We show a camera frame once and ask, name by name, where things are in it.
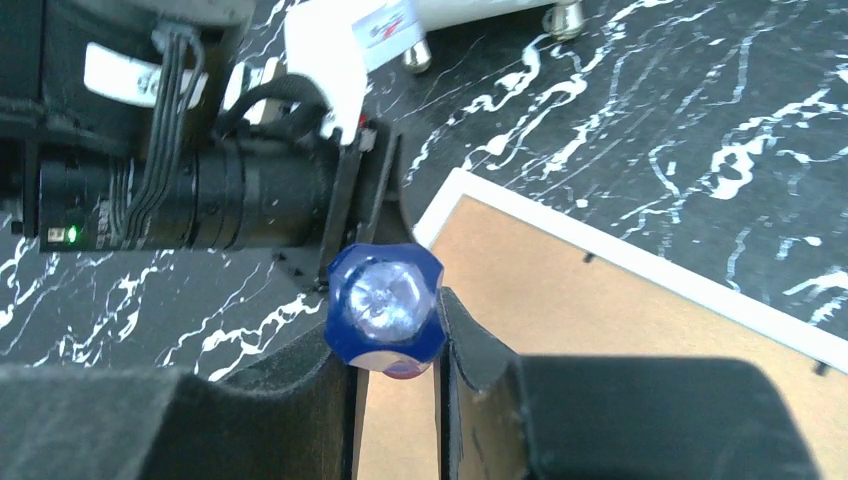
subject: white frame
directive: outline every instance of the white frame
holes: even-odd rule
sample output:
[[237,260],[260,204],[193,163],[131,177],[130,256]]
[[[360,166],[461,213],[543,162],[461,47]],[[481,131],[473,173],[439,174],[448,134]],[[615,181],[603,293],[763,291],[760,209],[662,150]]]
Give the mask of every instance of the white frame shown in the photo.
[[533,225],[814,360],[848,373],[848,341],[459,168],[451,171],[415,225],[418,243],[427,248],[433,246],[462,197],[473,198]]

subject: black marble surface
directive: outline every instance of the black marble surface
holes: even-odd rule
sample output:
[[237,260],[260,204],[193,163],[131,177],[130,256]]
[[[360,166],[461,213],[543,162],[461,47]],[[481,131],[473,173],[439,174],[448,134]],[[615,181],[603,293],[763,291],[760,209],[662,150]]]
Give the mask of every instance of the black marble surface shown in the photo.
[[[257,66],[282,53],[291,0],[260,3],[244,51]],[[463,167],[848,338],[848,5],[585,10],[567,45],[533,10],[431,34],[418,78],[375,72],[368,106],[407,135],[413,216]],[[320,317],[267,251],[40,255],[5,227],[5,363],[216,379]]]

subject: green led indicator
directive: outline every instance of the green led indicator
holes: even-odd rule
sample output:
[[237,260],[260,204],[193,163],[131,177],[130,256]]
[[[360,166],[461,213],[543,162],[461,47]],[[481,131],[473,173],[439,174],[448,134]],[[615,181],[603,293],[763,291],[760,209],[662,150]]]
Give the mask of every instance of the green led indicator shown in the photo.
[[68,235],[67,235],[68,243],[76,242],[78,235],[79,235],[79,231],[77,230],[77,227],[68,228]]

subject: white tube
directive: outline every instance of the white tube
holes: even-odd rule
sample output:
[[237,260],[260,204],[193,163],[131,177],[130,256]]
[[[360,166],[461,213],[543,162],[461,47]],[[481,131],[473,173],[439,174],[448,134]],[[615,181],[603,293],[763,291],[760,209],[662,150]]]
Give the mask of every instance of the white tube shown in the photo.
[[553,0],[415,0],[424,31],[553,4]]

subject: metal foot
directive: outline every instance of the metal foot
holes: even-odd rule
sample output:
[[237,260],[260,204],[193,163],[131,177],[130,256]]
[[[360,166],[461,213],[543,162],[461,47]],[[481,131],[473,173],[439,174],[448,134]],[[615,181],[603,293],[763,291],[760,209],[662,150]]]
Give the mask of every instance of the metal foot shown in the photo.
[[558,1],[545,14],[542,25],[557,41],[565,42],[577,38],[586,25],[582,0]]
[[409,50],[403,52],[403,66],[409,73],[424,73],[430,68],[433,57],[430,56],[430,47],[427,40],[421,40]]

